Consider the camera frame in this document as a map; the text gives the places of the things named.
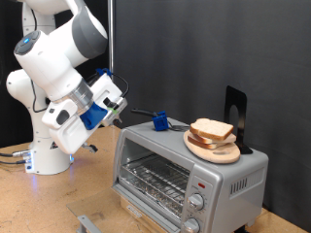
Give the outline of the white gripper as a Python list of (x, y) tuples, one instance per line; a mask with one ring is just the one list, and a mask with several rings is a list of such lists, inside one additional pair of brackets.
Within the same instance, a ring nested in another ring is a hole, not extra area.
[(122, 91), (108, 74), (100, 76), (92, 86), (85, 81), (66, 96), (51, 101), (48, 107), (48, 128), (56, 145), (65, 153), (75, 153), (80, 147), (92, 153), (95, 145), (86, 140), (100, 126), (121, 127)]

